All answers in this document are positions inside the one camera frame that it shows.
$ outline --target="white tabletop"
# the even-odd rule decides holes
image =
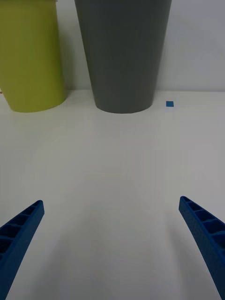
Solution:
[[[0,225],[45,206],[7,300],[219,300],[178,205],[225,221],[224,188],[225,93],[157,92],[131,115],[85,90],[27,114],[0,95]]]

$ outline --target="blue block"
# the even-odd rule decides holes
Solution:
[[[173,101],[167,101],[166,106],[167,107],[174,107]]]
[[[44,213],[39,200],[0,228],[0,300],[7,297]]]
[[[179,211],[201,251],[221,299],[225,300],[225,224],[186,197],[180,198]]]

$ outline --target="small blue cube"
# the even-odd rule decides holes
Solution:
[[[173,101],[167,101],[166,106],[167,107],[174,107]]]

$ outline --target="yellow-green bucket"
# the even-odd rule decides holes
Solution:
[[[0,0],[0,88],[16,112],[65,100],[55,0]]]

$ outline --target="plastic bucket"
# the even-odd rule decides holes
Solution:
[[[98,108],[152,104],[171,0],[75,0]]]
[[[0,88],[16,112],[65,100],[54,0],[0,0]]]

